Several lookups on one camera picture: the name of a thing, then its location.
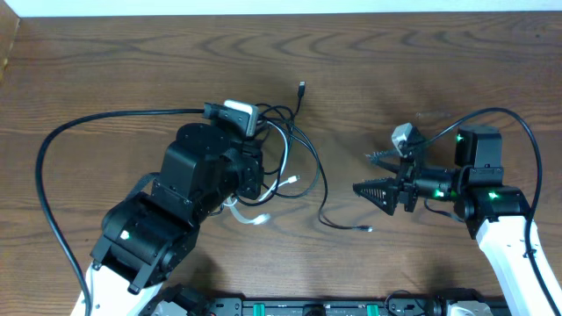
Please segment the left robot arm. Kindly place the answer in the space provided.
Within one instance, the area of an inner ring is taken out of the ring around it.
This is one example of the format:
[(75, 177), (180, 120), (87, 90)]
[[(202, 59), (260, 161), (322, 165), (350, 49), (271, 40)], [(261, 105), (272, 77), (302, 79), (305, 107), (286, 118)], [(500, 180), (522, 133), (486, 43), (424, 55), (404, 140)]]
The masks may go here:
[(263, 154), (254, 139), (259, 110), (227, 100), (206, 104), (205, 122), (179, 128), (159, 172), (145, 176), (102, 221), (102, 234), (86, 272), (90, 296), (72, 313), (152, 312), (175, 267), (194, 249), (202, 222), (233, 195), (256, 200), (263, 183)]

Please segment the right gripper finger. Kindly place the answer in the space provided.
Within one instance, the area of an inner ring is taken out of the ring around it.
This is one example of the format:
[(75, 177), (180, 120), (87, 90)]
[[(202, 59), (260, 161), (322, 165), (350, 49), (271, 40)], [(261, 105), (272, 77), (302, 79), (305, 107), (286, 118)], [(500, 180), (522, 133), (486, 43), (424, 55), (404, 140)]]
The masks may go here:
[(372, 154), (367, 154), (366, 157), (369, 159), (370, 163), (378, 166), (382, 169), (385, 169), (387, 171), (390, 171), (394, 174), (399, 174), (400, 171), (402, 170), (402, 164), (394, 164), (391, 162), (387, 162), (385, 160), (385, 158), (388, 157), (399, 157), (400, 158), (400, 153), (397, 149), (389, 149), (386, 151), (378, 151), (378, 152), (373, 152)]
[(398, 204), (399, 191), (390, 177), (354, 183), (353, 191), (376, 205), (387, 215), (393, 216)]

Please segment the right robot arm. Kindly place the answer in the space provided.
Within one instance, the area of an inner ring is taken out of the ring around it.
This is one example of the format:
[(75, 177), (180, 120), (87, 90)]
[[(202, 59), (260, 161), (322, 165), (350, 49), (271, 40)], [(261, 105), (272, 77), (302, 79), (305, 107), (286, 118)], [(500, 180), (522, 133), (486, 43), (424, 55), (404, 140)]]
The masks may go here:
[(496, 275), (514, 315), (553, 315), (561, 309), (561, 288), (544, 255), (530, 204), (522, 191), (503, 182), (502, 138), (491, 126), (460, 126), (455, 168), (425, 163), (424, 137), (409, 123), (392, 134), (400, 162), (373, 164), (395, 174), (353, 186), (354, 192), (393, 215), (397, 205), (412, 212), (419, 198), (454, 204), (454, 217), (467, 227)]

